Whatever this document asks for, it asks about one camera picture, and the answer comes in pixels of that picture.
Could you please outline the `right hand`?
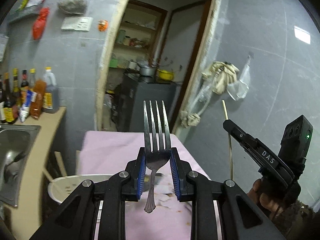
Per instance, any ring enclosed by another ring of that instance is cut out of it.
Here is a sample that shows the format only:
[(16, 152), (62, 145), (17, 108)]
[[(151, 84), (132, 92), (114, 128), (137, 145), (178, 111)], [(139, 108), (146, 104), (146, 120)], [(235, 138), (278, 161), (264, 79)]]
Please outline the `right hand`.
[(264, 209), (270, 211), (270, 218), (280, 215), (284, 209), (274, 200), (272, 200), (267, 194), (263, 193), (261, 188), (262, 181), (257, 179), (247, 195), (255, 203), (260, 204)]

